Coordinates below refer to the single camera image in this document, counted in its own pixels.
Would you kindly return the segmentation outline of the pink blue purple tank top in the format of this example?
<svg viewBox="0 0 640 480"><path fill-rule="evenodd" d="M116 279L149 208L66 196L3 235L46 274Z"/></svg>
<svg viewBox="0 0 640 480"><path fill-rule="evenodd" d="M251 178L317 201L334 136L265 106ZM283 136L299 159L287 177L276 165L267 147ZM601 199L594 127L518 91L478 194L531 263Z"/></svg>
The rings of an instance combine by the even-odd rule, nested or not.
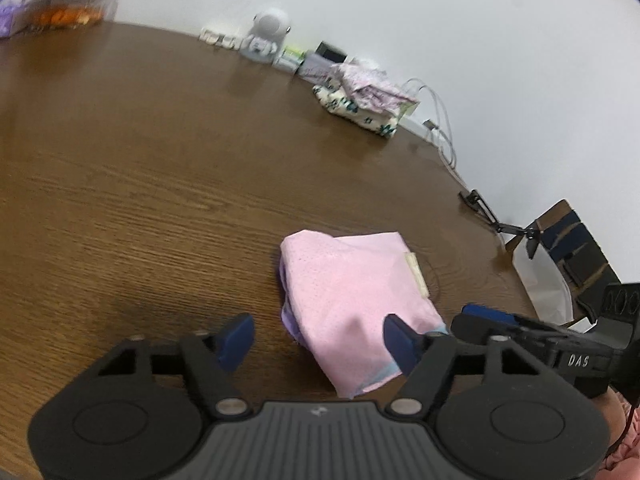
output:
<svg viewBox="0 0 640 480"><path fill-rule="evenodd" d="M340 398L400 375L383 323L396 314L420 334L444 332L416 255L397 232L334 237L303 230L280 245L281 320Z"/></svg>

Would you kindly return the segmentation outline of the wooden chair with cloth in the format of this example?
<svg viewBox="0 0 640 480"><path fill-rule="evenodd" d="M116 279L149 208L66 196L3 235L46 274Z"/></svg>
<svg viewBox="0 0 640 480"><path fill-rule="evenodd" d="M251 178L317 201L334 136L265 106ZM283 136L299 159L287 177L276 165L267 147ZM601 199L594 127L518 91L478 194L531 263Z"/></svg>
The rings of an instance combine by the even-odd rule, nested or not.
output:
<svg viewBox="0 0 640 480"><path fill-rule="evenodd" d="M605 289L620 282L596 239L567 200L535 219L506 252L542 322L597 322Z"/></svg>

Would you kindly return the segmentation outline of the pink jacket sleeve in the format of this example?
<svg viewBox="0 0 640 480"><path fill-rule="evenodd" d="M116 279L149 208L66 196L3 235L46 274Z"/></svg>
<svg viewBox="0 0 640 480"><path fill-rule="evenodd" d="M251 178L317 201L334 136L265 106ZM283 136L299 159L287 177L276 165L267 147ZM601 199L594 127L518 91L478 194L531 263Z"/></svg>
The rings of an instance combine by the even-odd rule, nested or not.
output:
<svg viewBox="0 0 640 480"><path fill-rule="evenodd" d="M608 422L611 444L618 442L615 451L601 464L596 480L638 480L639 409L633 408L624 397L613 390L593 400Z"/></svg>

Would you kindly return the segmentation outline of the white power strip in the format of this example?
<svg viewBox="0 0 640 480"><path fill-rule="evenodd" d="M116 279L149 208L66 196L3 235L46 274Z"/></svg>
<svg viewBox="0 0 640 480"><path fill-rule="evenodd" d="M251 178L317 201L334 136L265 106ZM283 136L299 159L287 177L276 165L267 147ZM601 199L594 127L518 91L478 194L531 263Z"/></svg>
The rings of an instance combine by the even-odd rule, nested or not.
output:
<svg viewBox="0 0 640 480"><path fill-rule="evenodd" d="M427 140L427 142L431 142L431 140L433 140L432 130L424 125L422 120L418 118L414 118L412 116L401 117L399 119L398 126L423 140Z"/></svg>

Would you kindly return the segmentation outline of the white floral folded cloth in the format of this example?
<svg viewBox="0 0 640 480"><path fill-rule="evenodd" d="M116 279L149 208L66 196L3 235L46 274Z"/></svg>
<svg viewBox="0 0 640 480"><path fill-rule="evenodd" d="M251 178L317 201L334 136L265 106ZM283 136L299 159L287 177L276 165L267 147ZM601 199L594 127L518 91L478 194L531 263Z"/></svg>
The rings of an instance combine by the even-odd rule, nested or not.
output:
<svg viewBox="0 0 640 480"><path fill-rule="evenodd" d="M384 139L391 139L396 134L398 127L396 117L360 107L342 88L328 88L316 84L312 88L312 93L319 104L331 115L344 118Z"/></svg>

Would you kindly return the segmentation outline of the small black box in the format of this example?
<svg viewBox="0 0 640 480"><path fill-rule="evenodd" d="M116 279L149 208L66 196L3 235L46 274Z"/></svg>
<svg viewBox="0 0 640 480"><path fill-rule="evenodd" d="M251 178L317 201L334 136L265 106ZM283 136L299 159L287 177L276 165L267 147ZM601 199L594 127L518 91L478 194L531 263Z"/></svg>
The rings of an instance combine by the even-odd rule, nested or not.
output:
<svg viewBox="0 0 640 480"><path fill-rule="evenodd" d="M327 44L324 41L320 42L316 53L332 63L344 63L347 58L347 54L343 50L332 46L332 44Z"/></svg>

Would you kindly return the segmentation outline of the green white small box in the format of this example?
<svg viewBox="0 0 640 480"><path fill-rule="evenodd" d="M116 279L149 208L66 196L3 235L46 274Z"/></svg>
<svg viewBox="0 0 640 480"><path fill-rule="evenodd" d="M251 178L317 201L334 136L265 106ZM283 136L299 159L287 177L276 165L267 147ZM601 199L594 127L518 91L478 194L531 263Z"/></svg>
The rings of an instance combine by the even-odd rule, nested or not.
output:
<svg viewBox="0 0 640 480"><path fill-rule="evenodd" d="M274 58L272 66L282 72L295 74L302 66L306 58L306 52L293 47L284 47Z"/></svg>

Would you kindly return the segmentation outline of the white astronaut figurine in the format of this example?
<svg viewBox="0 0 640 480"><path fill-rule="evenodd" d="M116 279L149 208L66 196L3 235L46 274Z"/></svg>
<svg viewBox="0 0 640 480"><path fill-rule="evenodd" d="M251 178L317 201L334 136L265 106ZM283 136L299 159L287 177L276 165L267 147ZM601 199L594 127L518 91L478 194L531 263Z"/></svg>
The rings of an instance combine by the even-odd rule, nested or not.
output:
<svg viewBox="0 0 640 480"><path fill-rule="evenodd" d="M240 53L254 62L271 64L290 31L291 20L285 11L277 8L260 11L241 41Z"/></svg>

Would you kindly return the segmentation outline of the plastic box of oranges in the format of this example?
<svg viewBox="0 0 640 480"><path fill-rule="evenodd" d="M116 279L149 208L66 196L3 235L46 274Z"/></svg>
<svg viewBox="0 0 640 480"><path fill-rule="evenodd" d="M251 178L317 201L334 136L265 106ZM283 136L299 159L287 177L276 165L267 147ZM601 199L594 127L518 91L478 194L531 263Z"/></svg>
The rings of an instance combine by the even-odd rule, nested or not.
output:
<svg viewBox="0 0 640 480"><path fill-rule="evenodd" d="M111 21L117 0L32 0L26 11L31 30L74 29Z"/></svg>

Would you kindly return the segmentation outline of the purple tissue box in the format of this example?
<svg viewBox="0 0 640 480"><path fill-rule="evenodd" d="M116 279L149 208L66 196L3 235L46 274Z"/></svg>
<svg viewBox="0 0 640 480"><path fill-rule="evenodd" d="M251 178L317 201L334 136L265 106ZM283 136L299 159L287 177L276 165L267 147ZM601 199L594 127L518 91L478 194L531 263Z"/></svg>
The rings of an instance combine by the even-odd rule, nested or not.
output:
<svg viewBox="0 0 640 480"><path fill-rule="evenodd" d="M0 38L8 39L28 25L30 0L1 0L0 4Z"/></svg>

